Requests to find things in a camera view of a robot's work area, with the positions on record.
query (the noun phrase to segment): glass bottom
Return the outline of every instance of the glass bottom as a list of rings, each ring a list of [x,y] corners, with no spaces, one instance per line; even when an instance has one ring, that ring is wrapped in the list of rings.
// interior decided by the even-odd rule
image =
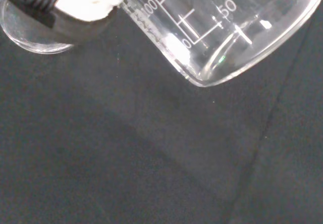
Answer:
[[[44,38],[39,28],[25,23],[19,9],[8,0],[0,1],[0,25],[11,41],[33,53],[56,54],[73,47]]]

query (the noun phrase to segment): clear glass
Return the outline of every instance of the clear glass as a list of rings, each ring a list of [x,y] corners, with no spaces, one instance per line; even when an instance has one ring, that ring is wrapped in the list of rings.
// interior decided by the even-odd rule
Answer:
[[[122,8],[197,86],[225,82],[273,52],[320,0],[125,0]]]
[[[44,37],[39,28],[30,26],[25,19],[12,3],[0,0],[0,24],[5,34],[18,46],[39,54],[60,53],[73,46]]]

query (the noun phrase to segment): number 0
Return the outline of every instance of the number 0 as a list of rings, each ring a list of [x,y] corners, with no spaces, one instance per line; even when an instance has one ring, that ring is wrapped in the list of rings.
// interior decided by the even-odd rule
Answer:
[[[236,3],[233,0],[226,0],[226,7],[229,11],[234,12],[237,9]]]

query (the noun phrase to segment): number 50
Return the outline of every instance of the number 50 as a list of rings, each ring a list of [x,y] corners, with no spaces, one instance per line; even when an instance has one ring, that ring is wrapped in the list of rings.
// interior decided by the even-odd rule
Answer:
[[[223,18],[227,18],[230,12],[235,12],[237,10],[237,5],[234,3],[233,0],[226,0],[225,1],[225,8],[224,6],[219,6],[219,11],[223,15]]]

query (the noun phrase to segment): dark gray surface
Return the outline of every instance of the dark gray surface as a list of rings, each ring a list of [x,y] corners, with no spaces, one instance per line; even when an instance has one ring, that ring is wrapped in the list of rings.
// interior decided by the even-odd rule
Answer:
[[[0,223],[323,223],[322,11],[207,89],[123,13],[60,55],[1,34]]]

